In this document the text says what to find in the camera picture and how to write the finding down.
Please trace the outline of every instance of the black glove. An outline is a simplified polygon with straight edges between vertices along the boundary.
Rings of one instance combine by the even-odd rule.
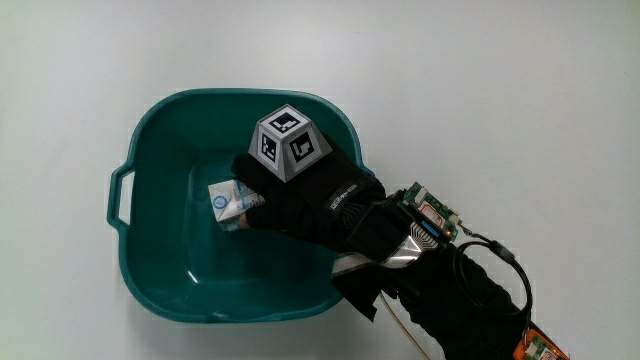
[[[231,171],[265,198],[246,212],[252,228],[284,231],[342,252],[344,239],[369,205],[385,199],[382,184],[356,167],[328,136],[333,149],[287,183],[248,154],[237,155]]]

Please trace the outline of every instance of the green circuit board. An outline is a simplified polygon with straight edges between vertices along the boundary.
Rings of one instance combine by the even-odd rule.
[[[458,236],[456,227],[459,221],[458,214],[436,199],[424,186],[417,182],[413,183],[404,194],[403,202],[418,211],[428,221],[426,225],[429,226],[425,227],[434,237],[437,237],[434,230],[442,233],[450,241],[454,241]]]
[[[534,336],[529,343],[523,360],[556,360],[557,358],[538,336]]]

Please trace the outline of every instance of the basin handle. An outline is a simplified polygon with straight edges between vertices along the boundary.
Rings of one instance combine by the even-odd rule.
[[[107,222],[118,230],[118,232],[129,228],[129,224],[120,219],[120,194],[122,192],[122,179],[134,170],[133,165],[125,163],[111,174],[109,203],[107,204]]]

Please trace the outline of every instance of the wire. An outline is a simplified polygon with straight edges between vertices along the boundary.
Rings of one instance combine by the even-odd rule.
[[[529,278],[527,277],[527,274],[524,272],[524,269],[522,269],[522,266],[520,266],[518,261],[516,261],[515,255],[513,255],[511,251],[507,250],[507,248],[505,248],[502,244],[500,244],[495,240],[489,240],[480,234],[476,234],[471,230],[467,229],[466,227],[462,226],[462,224],[460,223],[458,224],[458,226],[462,228],[465,235],[484,241],[484,242],[470,241],[460,245],[456,249],[456,252],[453,255],[453,274],[456,278],[456,281],[458,282],[458,286],[460,287],[462,292],[467,296],[467,298],[469,298],[469,300],[481,310],[489,311],[494,314],[505,316],[505,317],[515,317],[515,316],[524,315],[526,322],[525,322],[524,330],[522,331],[522,339],[524,341],[525,347],[528,346],[529,344],[527,343],[527,340],[528,340],[527,331],[529,330],[529,327],[531,325],[531,309],[533,308],[533,294],[531,291],[531,284],[529,283]],[[518,273],[518,275],[520,276],[520,279],[522,279],[522,283],[524,284],[525,292],[527,294],[527,302],[522,309],[519,309],[514,312],[502,312],[502,313],[497,312],[495,309],[487,308],[477,297],[475,297],[472,294],[469,287],[469,282],[467,281],[467,278],[464,274],[464,270],[462,266],[463,265],[462,255],[464,254],[464,251],[468,247],[471,247],[474,245],[486,247],[496,256],[501,258],[504,262],[511,265],[511,267],[513,267],[513,269]]]
[[[416,341],[416,339],[413,338],[413,336],[411,336],[411,334],[409,334],[409,331],[407,331],[407,328],[404,327],[404,325],[402,325],[402,323],[400,322],[400,319],[398,319],[398,317],[396,316],[396,313],[393,312],[393,310],[391,309],[391,307],[389,306],[389,303],[387,302],[387,299],[385,299],[385,296],[382,292],[380,292],[380,298],[382,299],[382,303],[384,304],[384,307],[387,308],[387,311],[389,311],[389,314],[391,314],[391,317],[393,317],[393,320],[396,321],[396,324],[398,324],[398,326],[400,327],[400,329],[402,329],[402,332],[404,332],[404,334],[409,338],[409,340],[411,340],[411,342],[413,343],[413,346],[416,347],[416,349],[418,350],[418,352],[420,353],[420,355],[422,355],[422,357],[425,360],[430,360],[429,356],[424,352],[424,350],[422,349],[422,347],[418,344],[418,342]]]

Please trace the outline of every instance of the black cable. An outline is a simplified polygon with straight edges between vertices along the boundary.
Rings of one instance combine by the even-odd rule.
[[[523,330],[523,339],[525,341],[525,345],[527,345],[526,332],[529,329],[529,325],[531,323],[531,309],[533,307],[533,293],[531,291],[531,284],[529,283],[529,278],[527,277],[527,274],[525,274],[524,269],[522,269],[522,266],[520,266],[520,264],[516,261],[515,255],[513,255],[513,253],[509,251],[507,248],[505,248],[502,244],[500,244],[495,240],[489,240],[482,235],[475,234],[462,225],[459,225],[459,226],[462,228],[462,230],[467,236],[481,239],[484,241],[484,242],[470,241],[470,242],[464,243],[456,249],[453,255],[453,274],[456,278],[458,286],[460,287],[460,290],[462,290],[462,292],[469,299],[469,301],[471,301],[476,307],[478,307],[481,310],[488,311],[493,314],[496,314],[499,316],[505,316],[505,317],[526,316],[526,326]],[[522,279],[522,283],[524,284],[525,292],[527,294],[527,302],[522,309],[519,309],[514,312],[499,312],[496,309],[488,308],[482,303],[481,300],[479,300],[476,296],[473,295],[470,289],[467,277],[464,274],[462,259],[463,259],[464,251],[467,248],[474,245],[486,247],[496,256],[501,258],[504,262],[509,264],[518,273],[518,275],[520,276],[520,279]]]

